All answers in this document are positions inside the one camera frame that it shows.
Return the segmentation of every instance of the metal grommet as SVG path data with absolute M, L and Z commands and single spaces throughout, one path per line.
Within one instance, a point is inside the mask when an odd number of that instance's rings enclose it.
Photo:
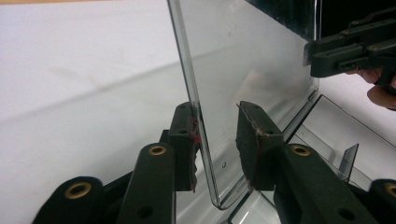
M 64 193 L 66 199 L 78 199 L 90 192 L 92 185 L 88 182 L 81 182 L 70 186 Z
M 393 183 L 385 184 L 385 190 L 387 191 L 388 194 L 396 198 L 396 184 Z
M 165 153 L 165 151 L 166 151 L 165 147 L 154 146 L 148 150 L 148 153 L 153 156 L 159 156 Z
M 309 156 L 311 155 L 311 151 L 307 147 L 302 146 L 293 146 L 291 147 L 291 151 L 299 156 Z

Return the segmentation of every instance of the clear acrylic sheet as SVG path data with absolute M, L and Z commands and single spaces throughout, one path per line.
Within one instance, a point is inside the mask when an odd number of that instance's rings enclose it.
M 303 67 L 306 39 L 318 32 L 317 1 L 272 2 L 169 0 L 200 121 L 211 200 L 219 209 L 246 187 L 235 145 L 236 105 L 242 100 L 260 105 L 285 130 L 318 88 L 309 67 Z
M 366 191 L 375 179 L 396 178 L 393 172 L 396 169 L 393 162 L 396 160 L 395 146 L 323 95 L 318 98 L 318 102 L 290 139 L 290 143 L 311 146 L 340 179 L 346 178 L 337 168 L 344 150 L 359 143 L 360 149 L 349 184 Z M 388 169 L 382 169 L 378 165 L 380 163 L 388 166 Z M 274 208 L 272 191 L 253 191 L 245 197 L 248 199 L 234 210 L 230 223 L 280 223 Z

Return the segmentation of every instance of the black tool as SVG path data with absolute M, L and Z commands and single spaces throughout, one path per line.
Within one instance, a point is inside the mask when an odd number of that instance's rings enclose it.
M 330 77 L 356 69 L 382 67 L 375 85 L 396 95 L 390 85 L 396 74 L 396 7 L 352 21 L 339 35 L 306 44 L 304 65 L 311 65 L 311 77 Z

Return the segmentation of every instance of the black plastic piece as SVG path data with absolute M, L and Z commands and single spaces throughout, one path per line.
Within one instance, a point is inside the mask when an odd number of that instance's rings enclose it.
M 372 183 L 366 203 L 380 223 L 396 222 L 396 181 L 378 179 Z
M 169 143 L 169 139 L 168 138 L 169 138 L 169 130 L 163 130 L 163 133 L 161 134 L 159 143 L 168 144 Z
M 132 173 L 123 175 L 104 186 L 106 211 L 103 213 L 101 224 L 113 224 L 116 222 Z
M 239 106 L 236 147 L 249 185 L 274 190 L 274 156 L 283 146 L 283 133 L 258 105 L 242 101 Z
M 311 147 L 286 145 L 279 164 L 298 204 L 300 223 L 377 223 Z
M 197 128 L 191 104 L 178 105 L 168 132 L 168 144 L 175 149 L 176 155 L 176 191 L 195 189 L 197 182 L 195 159 L 201 142 Z
M 384 9 L 378 10 L 376 12 L 370 13 L 366 18 L 360 19 L 360 20 L 355 20 L 351 21 L 348 25 L 348 28 L 353 28 L 356 26 L 360 26 L 363 24 L 367 24 L 369 22 L 374 22 L 374 21 L 382 21 L 388 18 L 393 18 L 396 19 L 396 3 L 393 2 L 389 4 L 388 8 L 383 7 Z
M 308 43 L 304 47 L 304 65 L 311 64 L 312 77 L 330 77 L 347 71 L 374 69 L 382 64 L 375 57 L 395 57 L 394 53 L 371 51 L 393 46 L 390 41 L 395 38 L 396 20 L 377 21 L 363 26 L 344 30 L 340 35 L 333 35 Z
M 117 223 L 175 223 L 175 199 L 175 151 L 148 145 L 139 153 Z
M 41 207 L 33 223 L 99 223 L 105 208 L 101 181 L 80 176 L 59 186 Z
M 286 195 L 276 189 L 274 193 L 274 203 L 282 224 L 300 223 L 302 211 L 293 194 Z

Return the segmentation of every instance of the finger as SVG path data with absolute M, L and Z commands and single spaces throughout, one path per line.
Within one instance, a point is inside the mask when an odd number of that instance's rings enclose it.
M 373 70 L 359 70 L 358 74 L 367 82 L 367 83 L 375 83 L 378 81 L 379 76 L 381 75 L 378 69 Z
M 396 109 L 396 96 L 390 95 L 379 86 L 374 86 L 367 91 L 367 96 L 376 105 Z
M 396 74 L 393 75 L 393 79 L 392 79 L 392 82 L 390 83 L 390 85 L 391 85 L 394 89 L 396 89 Z
M 352 71 L 348 71 L 348 72 L 346 72 L 346 74 L 347 74 L 347 75 L 355 75 L 355 74 L 357 74 L 357 73 L 358 73 L 358 71 L 359 71 L 359 69 L 358 69 L 358 68 L 356 68 L 356 69 L 354 69 L 354 70 L 352 70 Z

